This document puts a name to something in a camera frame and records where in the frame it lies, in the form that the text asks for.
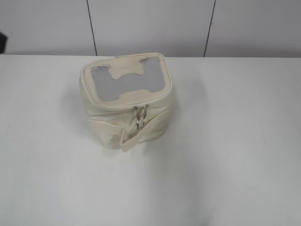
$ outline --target cream strap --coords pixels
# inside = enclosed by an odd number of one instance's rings
[[[168,119],[171,113],[171,107],[161,112],[154,118],[152,118],[148,123],[144,125],[144,127],[131,139],[128,139],[128,134],[124,128],[121,126],[112,125],[102,121],[89,120],[92,129],[95,129],[100,132],[121,135],[120,139],[120,147],[124,152],[127,152],[129,149],[134,147],[139,140],[150,133],[160,122]]]

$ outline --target bag lid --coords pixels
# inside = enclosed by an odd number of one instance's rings
[[[164,97],[171,78],[159,53],[118,56],[87,65],[82,71],[88,95],[99,107],[122,108]]]

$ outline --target white table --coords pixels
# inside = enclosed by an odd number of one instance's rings
[[[168,58],[166,134],[128,153],[92,136],[96,56],[0,56],[0,225],[301,224],[301,59]]]

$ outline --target zipper pull ring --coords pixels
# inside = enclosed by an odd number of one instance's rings
[[[144,106],[144,112],[143,112],[143,122],[142,125],[145,124],[145,118],[146,118],[146,114],[147,114],[147,108],[149,107],[149,105]]]
[[[136,110],[136,128],[137,130],[139,130],[140,127],[140,119],[141,119],[141,110],[143,108],[143,119],[142,119],[142,125],[145,125],[145,118],[146,118],[146,114],[147,114],[147,108],[149,107],[149,105],[143,106],[143,107],[137,107],[135,106],[134,109]]]

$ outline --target cosmetic bag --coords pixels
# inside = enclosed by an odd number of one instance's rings
[[[90,63],[82,69],[79,86],[90,127],[104,147],[126,152],[165,132],[172,81],[161,54]]]

